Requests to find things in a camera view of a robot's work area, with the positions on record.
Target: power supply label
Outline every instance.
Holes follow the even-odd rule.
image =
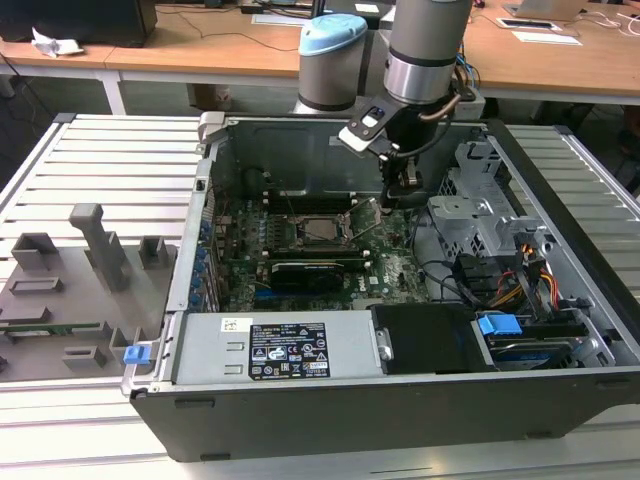
[[[330,377],[324,323],[252,325],[249,376],[253,380]]]

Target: desk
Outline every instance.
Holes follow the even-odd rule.
[[[474,9],[465,35],[467,59],[480,71],[484,96],[640,105],[640,37],[585,20],[566,29],[571,35],[577,31],[581,47],[524,43],[489,20],[509,17],[501,6],[508,2],[487,3],[491,6]],[[587,9],[625,27],[628,20],[616,14],[637,13],[633,7],[593,3]],[[564,28],[565,22],[555,23]]]
[[[158,24],[144,48],[83,46],[86,55],[57,59],[40,54],[29,43],[0,42],[0,51],[22,75],[93,79],[102,82],[114,114],[126,114],[120,91],[123,80],[255,86],[298,86],[300,28],[254,25],[251,15],[189,13],[184,7],[158,7]],[[185,12],[180,15],[170,12]],[[242,33],[276,48],[256,43]],[[0,74],[12,74],[0,60]]]
[[[584,103],[640,105],[639,37],[625,37],[588,21],[574,25],[583,46],[523,43],[511,31],[490,20],[506,16],[502,0],[490,0],[474,9],[465,36],[469,62],[482,76],[481,93],[487,97]],[[615,20],[617,12],[632,7],[589,4]],[[295,51],[300,29],[254,25],[250,15],[190,13],[184,7],[158,7],[156,31],[142,49],[88,46],[87,55],[52,59],[29,44],[0,43],[0,50],[21,74],[97,79],[103,83],[114,114],[126,114],[120,82],[155,81],[229,85],[297,87],[299,58]],[[204,35],[243,33],[200,38],[181,11]],[[0,63],[0,74],[10,74]]]

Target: barcode sticker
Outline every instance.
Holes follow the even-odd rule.
[[[222,319],[220,331],[223,333],[248,332],[253,325],[253,318],[225,317]]]

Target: laptop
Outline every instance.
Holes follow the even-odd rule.
[[[516,18],[571,21],[589,0],[523,0],[521,4],[505,4],[503,8]]]

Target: blue latch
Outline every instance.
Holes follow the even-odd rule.
[[[521,335],[522,328],[515,315],[510,313],[488,313],[478,319],[483,335]]]
[[[151,363],[151,347],[148,345],[131,345],[124,351],[125,365],[149,365]]]

